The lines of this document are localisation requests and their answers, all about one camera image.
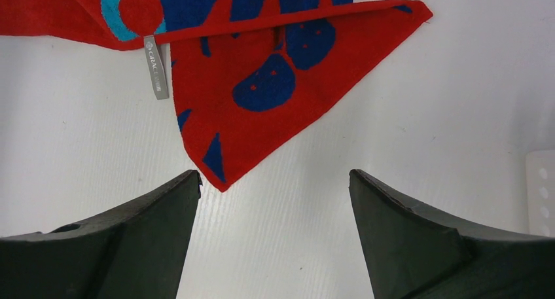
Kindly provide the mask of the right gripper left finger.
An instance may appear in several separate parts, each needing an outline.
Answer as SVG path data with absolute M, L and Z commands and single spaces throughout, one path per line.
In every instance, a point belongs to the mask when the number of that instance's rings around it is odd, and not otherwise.
M 188 170 L 49 233 L 1 239 L 2 298 L 175 298 L 201 187 Z

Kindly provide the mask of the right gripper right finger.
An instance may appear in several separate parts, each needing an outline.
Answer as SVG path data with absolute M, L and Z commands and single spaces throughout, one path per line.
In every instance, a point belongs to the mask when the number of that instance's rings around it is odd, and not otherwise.
M 375 298 L 553 298 L 554 239 L 475 223 L 360 169 L 349 194 Z

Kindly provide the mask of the red and blue towel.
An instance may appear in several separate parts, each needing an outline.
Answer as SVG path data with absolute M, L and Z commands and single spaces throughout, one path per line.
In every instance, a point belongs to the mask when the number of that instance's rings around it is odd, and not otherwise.
M 322 117 L 433 16 L 418 0 L 1 0 L 1 34 L 169 44 L 185 150 L 218 190 Z

